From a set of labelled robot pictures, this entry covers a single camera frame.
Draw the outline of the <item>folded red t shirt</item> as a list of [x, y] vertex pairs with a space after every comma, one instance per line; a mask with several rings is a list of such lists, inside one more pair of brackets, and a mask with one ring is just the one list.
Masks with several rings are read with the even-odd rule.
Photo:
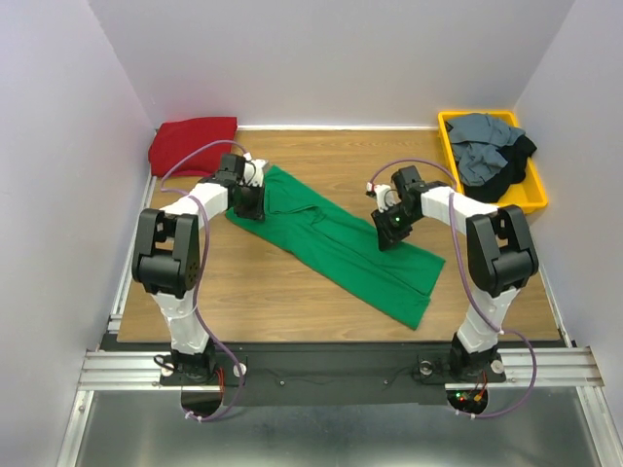
[[[233, 140], [237, 129], [236, 117], [202, 117], [163, 123], [148, 150], [151, 175], [164, 177], [174, 165], [208, 143]], [[181, 164], [172, 176], [208, 176], [218, 169], [221, 156], [232, 149], [232, 144], [224, 143], [205, 149]]]

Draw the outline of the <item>green t shirt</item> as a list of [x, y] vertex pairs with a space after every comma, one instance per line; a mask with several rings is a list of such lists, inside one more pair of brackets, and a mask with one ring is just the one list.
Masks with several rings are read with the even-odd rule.
[[409, 243], [382, 252], [375, 228], [278, 166], [265, 176], [265, 219], [226, 218], [292, 254], [357, 299], [415, 330], [445, 260]]

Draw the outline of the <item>aluminium frame rail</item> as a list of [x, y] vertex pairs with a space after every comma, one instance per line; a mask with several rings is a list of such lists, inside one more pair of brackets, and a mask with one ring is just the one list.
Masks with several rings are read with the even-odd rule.
[[[103, 390], [216, 390], [216, 384], [184, 382], [179, 377], [165, 377], [155, 361], [154, 351], [95, 351], [83, 362], [79, 388]], [[493, 388], [533, 387], [602, 387], [604, 381], [595, 357], [588, 347], [572, 348], [503, 348], [500, 357], [502, 375], [487, 377]]]

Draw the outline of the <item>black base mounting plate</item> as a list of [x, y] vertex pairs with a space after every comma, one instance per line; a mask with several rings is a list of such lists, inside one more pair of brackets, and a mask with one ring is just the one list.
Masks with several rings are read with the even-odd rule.
[[179, 387], [186, 409], [217, 404], [348, 406], [470, 405], [504, 382], [496, 349], [467, 356], [448, 342], [239, 343], [197, 356], [154, 358], [162, 386]]

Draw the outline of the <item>yellow plastic bin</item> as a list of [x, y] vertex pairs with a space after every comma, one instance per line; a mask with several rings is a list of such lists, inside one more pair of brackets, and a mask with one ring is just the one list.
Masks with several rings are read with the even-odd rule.
[[[457, 191], [461, 194], [464, 193], [464, 189], [462, 183], [459, 180], [458, 168], [452, 150], [451, 141], [448, 136], [448, 131], [446, 129], [446, 122], [449, 119], [468, 115], [471, 113], [489, 114], [494, 117], [500, 118], [510, 126], [522, 126], [517, 116], [511, 110], [506, 109], [445, 110], [437, 114], [439, 139], [441, 141], [443, 149], [445, 165], [456, 179], [458, 183]], [[532, 158], [529, 158], [527, 161], [526, 177], [524, 181], [520, 184], [511, 185], [506, 193], [496, 203], [496, 205], [498, 206], [505, 206], [508, 204], [515, 204], [521, 207], [525, 214], [533, 213], [547, 206], [548, 197], [546, 195], [545, 188]]]

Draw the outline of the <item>black t shirt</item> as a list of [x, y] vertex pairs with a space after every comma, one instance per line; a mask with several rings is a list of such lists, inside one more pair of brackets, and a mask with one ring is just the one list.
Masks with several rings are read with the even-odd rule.
[[521, 135], [513, 145], [497, 148], [496, 151], [506, 161], [505, 167], [481, 186], [465, 186], [463, 190], [468, 197], [482, 202], [498, 202], [512, 185], [525, 180], [527, 162], [536, 151], [536, 146], [526, 135]]

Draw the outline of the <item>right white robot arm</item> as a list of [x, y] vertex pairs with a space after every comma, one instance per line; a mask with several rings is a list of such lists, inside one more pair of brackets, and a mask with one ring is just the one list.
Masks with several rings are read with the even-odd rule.
[[453, 239], [465, 237], [466, 247], [455, 254], [469, 308], [453, 336], [448, 369], [459, 379], [501, 374], [497, 344], [508, 332], [504, 319], [539, 268], [523, 210], [495, 207], [446, 183], [426, 182], [411, 160], [392, 174], [390, 184], [368, 181], [366, 194], [377, 204], [372, 219], [382, 251], [408, 237], [423, 218], [448, 225]]

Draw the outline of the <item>grey blue t shirt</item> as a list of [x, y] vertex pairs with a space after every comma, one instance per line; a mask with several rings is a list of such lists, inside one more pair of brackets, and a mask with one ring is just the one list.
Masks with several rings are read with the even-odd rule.
[[508, 165], [500, 149], [526, 132], [491, 114], [470, 113], [445, 122], [461, 183], [481, 187]]

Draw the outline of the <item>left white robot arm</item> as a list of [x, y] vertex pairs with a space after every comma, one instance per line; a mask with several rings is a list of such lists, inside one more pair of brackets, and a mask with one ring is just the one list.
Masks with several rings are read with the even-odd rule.
[[200, 234], [228, 211], [242, 219], [265, 218], [265, 174], [269, 163], [225, 154], [214, 174], [163, 208], [145, 208], [138, 218], [131, 274], [158, 305], [170, 335], [170, 353], [155, 358], [163, 379], [206, 384], [222, 373], [214, 358], [215, 339], [198, 318], [204, 270]]

